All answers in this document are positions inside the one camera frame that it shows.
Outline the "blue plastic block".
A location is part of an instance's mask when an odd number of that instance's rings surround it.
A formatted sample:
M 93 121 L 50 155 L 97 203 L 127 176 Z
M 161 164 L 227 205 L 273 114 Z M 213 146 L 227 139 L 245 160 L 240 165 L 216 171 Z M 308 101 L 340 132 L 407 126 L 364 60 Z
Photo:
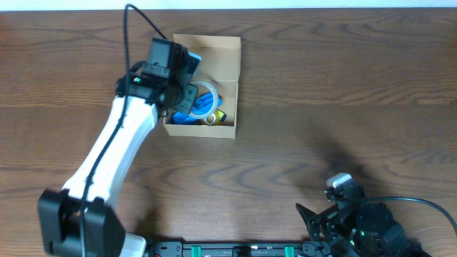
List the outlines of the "blue plastic block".
M 213 103 L 211 93 L 206 93 L 201 95 L 196 99 L 195 105 L 192 108 L 192 111 L 195 114 L 205 114 Z M 201 124 L 202 119 L 193 119 L 189 115 L 183 114 L 181 112 L 176 112 L 172 118 L 172 123 L 176 125 L 199 125 Z

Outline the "clear tape roll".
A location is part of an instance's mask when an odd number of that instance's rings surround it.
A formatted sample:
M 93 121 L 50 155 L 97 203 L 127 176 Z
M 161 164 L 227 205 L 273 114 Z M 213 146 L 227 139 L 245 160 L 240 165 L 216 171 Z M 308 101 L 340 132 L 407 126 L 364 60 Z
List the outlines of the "clear tape roll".
M 211 105 L 211 108 L 205 114 L 199 115 L 199 114 L 195 114 L 193 111 L 190 111 L 189 116 L 192 117 L 193 119 L 206 119 L 212 113 L 214 113 L 218 107 L 218 103 L 219 103 L 218 92 L 214 88 L 214 86 L 207 81 L 194 81 L 194 84 L 205 86 L 212 95 L 213 103 Z

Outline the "small yellow tape roll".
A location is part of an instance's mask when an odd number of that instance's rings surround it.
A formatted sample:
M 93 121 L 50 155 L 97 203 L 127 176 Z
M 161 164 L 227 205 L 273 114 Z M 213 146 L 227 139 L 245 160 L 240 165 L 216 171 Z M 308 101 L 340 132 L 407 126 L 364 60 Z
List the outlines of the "small yellow tape roll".
M 210 116 L 201 120 L 202 125 L 216 126 L 219 123 L 219 116 L 216 113 L 212 113 Z

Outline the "yellow highlighter pen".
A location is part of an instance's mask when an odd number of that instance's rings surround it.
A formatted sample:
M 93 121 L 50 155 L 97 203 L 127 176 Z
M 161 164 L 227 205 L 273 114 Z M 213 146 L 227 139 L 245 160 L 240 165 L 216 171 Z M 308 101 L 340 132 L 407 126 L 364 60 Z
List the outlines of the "yellow highlighter pen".
M 225 121 L 226 117 L 227 117 L 227 115 L 223 111 L 221 111 L 219 109 L 216 109 L 214 114 L 216 115 L 216 122 L 218 124 L 223 123 Z

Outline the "brown cardboard box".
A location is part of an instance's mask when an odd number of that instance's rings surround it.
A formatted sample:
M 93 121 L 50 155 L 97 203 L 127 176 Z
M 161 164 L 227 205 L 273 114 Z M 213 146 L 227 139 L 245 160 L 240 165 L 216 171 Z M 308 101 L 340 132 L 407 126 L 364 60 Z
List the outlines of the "brown cardboard box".
M 221 97 L 218 110 L 227 117 L 219 125 L 178 125 L 169 116 L 164 127 L 170 136 L 193 136 L 210 138 L 235 138 L 238 104 L 238 85 L 241 70 L 241 39 L 234 36 L 203 36 L 175 34 L 176 43 L 201 57 L 193 81 L 209 82 Z

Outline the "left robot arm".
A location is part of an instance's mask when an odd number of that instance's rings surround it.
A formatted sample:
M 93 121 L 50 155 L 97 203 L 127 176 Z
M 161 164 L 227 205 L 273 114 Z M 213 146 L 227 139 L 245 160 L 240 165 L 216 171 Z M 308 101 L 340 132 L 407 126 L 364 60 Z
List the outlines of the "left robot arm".
M 44 250 L 53 256 L 143 256 L 147 241 L 127 233 L 115 206 L 129 167 L 162 111 L 189 113 L 201 57 L 166 39 L 149 57 L 126 67 L 116 82 L 108 120 L 88 156 L 60 191 L 38 201 Z

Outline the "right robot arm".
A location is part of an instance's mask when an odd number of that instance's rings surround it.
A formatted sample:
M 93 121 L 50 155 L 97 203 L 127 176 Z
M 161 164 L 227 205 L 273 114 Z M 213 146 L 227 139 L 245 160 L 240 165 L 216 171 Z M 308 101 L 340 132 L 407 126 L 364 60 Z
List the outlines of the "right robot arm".
M 310 239 L 320 244 L 318 255 L 430 257 L 407 238 L 386 204 L 367 202 L 363 186 L 353 179 L 329 186 L 325 194 L 335 204 L 320 213 L 296 204 Z

